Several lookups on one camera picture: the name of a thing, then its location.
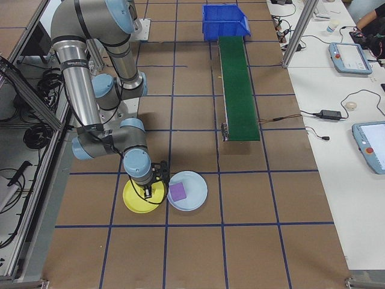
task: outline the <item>green conveyor belt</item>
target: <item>green conveyor belt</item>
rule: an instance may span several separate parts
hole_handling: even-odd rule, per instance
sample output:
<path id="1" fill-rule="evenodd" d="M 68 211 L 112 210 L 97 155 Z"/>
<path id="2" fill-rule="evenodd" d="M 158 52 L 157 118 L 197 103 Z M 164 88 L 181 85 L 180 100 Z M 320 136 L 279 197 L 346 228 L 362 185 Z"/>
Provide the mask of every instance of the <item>green conveyor belt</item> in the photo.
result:
<path id="1" fill-rule="evenodd" d="M 228 140 L 260 140 L 241 36 L 219 37 Z"/>

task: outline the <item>yellow plate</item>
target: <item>yellow plate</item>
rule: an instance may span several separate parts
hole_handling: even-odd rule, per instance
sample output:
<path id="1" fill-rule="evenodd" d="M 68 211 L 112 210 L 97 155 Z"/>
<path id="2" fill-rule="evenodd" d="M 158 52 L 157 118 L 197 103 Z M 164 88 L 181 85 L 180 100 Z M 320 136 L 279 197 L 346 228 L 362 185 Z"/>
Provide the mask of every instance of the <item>yellow plate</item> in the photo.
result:
<path id="1" fill-rule="evenodd" d="M 132 182 L 135 186 L 135 189 L 140 196 L 144 197 L 144 190 L 140 188 L 136 183 Z M 152 184 L 152 197 L 149 200 L 150 202 L 159 203 L 162 201 L 165 191 L 162 182 L 156 182 Z M 135 192 L 130 181 L 127 182 L 125 188 L 123 189 L 123 201 L 127 208 L 129 208 L 134 213 L 149 213 L 155 210 L 159 205 L 154 205 L 142 200 Z"/>

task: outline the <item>white plate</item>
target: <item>white plate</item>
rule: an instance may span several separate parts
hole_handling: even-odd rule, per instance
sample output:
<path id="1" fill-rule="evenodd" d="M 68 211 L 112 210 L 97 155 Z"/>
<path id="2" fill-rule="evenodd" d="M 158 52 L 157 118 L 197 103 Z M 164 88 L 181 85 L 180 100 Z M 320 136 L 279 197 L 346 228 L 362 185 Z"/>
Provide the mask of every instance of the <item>white plate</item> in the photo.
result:
<path id="1" fill-rule="evenodd" d="M 174 175 L 170 179 L 170 185 L 181 182 L 185 189 L 186 198 L 173 201 L 170 190 L 168 190 L 167 199 L 175 208 L 181 211 L 193 211 L 203 205 L 207 198 L 207 185 L 205 179 L 199 174 L 185 170 Z"/>

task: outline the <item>paper cup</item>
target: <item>paper cup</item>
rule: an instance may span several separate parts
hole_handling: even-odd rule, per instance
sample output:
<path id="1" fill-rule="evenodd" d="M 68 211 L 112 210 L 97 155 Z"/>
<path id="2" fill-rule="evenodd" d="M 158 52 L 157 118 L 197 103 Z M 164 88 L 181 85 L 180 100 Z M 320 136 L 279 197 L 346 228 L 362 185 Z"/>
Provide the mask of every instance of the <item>paper cup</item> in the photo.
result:
<path id="1" fill-rule="evenodd" d="M 329 21 L 329 24 L 327 25 L 326 31 L 329 33 L 333 33 L 338 25 L 339 25 L 339 21 L 337 19 L 331 19 Z"/>

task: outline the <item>white table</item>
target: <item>white table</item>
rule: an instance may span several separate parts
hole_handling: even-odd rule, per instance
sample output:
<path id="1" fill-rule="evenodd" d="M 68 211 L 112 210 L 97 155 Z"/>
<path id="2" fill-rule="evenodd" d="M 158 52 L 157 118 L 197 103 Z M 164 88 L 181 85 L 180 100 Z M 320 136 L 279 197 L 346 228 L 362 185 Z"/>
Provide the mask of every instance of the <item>white table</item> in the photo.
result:
<path id="1" fill-rule="evenodd" d="M 295 24 L 303 4 L 294 0 L 295 15 L 285 17 Z M 354 26 L 354 22 L 340 0 L 324 3 L 339 19 L 341 26 Z M 290 14 L 292 5 L 268 5 L 271 14 Z M 315 35 L 326 42 L 340 42 L 340 35 L 324 32 L 328 22 L 311 20 L 305 35 Z M 349 28 L 342 30 L 344 42 L 351 43 Z M 313 37 L 304 38 L 307 49 L 296 52 L 288 71 L 301 110 L 319 112 L 322 109 L 345 112 L 340 102 L 348 94 L 360 89 L 377 92 L 383 98 L 380 108 L 385 111 L 385 92 L 380 84 L 385 83 L 385 70 L 371 63 L 373 73 L 369 76 L 338 73 L 328 53 L 328 45 Z M 309 140 L 322 183 L 333 214 L 343 252 L 350 270 L 385 269 L 385 176 L 376 175 L 366 164 L 353 139 L 351 126 L 354 123 L 385 120 L 376 109 L 378 96 L 361 92 L 349 97 L 358 107 L 350 112 L 347 120 L 334 122 L 304 117 L 306 126 L 313 127 L 319 135 L 330 136 L 330 141 L 315 137 L 310 131 Z"/>

